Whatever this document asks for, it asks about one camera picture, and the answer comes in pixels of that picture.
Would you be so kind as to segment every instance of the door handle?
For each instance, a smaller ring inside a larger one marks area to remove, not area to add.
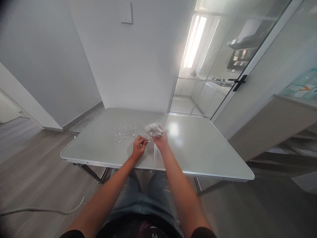
[[[233,89],[234,92],[236,92],[236,91],[240,88],[240,86],[241,86],[243,83],[245,83],[245,79],[247,78],[247,76],[248,76],[248,75],[245,74],[245,75],[243,75],[243,76],[241,77],[240,80],[234,81],[235,83],[237,83],[236,86],[235,86],[234,89]]]

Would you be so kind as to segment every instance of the cable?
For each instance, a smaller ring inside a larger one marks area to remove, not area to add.
[[[55,213],[59,213],[61,215],[68,215],[68,214],[71,214],[74,211],[76,211],[80,207],[80,205],[83,203],[84,199],[85,199],[85,197],[83,197],[80,204],[74,210],[71,210],[70,212],[62,212],[62,211],[59,211],[57,209],[26,207],[26,208],[18,208],[18,209],[8,210],[5,212],[0,212],[0,217],[14,214],[14,213],[19,213],[19,212],[55,212]]]

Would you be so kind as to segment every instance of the folding table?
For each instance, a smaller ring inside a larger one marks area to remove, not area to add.
[[[126,135],[122,137],[123,143],[117,143],[112,128],[122,119],[127,122]],[[157,122],[163,128],[171,126],[167,133],[169,145],[184,174],[195,177],[198,195],[232,182],[254,179],[251,169],[216,127],[208,119],[199,117],[108,108],[67,145],[60,156],[103,183],[102,177],[98,177],[87,165],[120,168],[132,154],[137,135],[132,136],[128,123],[134,121],[138,124],[136,134],[150,141],[136,163],[136,169],[165,170],[159,150],[144,130],[146,125]],[[222,181],[201,191],[197,177]]]

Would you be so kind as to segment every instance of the finger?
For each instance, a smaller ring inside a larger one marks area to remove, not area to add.
[[[141,136],[138,135],[137,138],[135,139],[135,142],[137,142],[137,141],[140,140],[140,139],[141,139]]]
[[[136,143],[137,143],[138,145],[141,145],[141,144],[143,144],[144,141],[145,141],[145,139],[143,138],[143,139],[138,140]]]
[[[144,141],[143,146],[141,147],[141,151],[144,152],[145,151],[145,147],[148,144],[148,141]]]

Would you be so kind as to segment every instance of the dark shirt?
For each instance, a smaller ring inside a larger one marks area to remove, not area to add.
[[[97,234],[97,238],[180,238],[176,229],[155,215],[128,214],[107,223]],[[215,234],[205,227],[197,228],[192,238],[216,238]],[[60,238],[84,238],[78,230],[68,231]]]

